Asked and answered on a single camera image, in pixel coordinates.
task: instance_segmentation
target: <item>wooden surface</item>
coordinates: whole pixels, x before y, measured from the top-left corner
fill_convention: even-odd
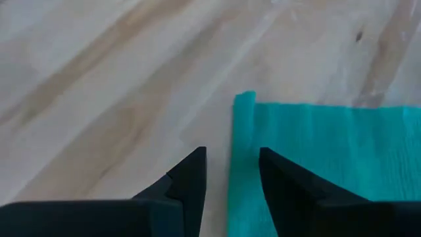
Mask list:
[[[417,0],[2,0],[0,203],[129,198],[208,147],[223,236],[234,95],[421,103]]]

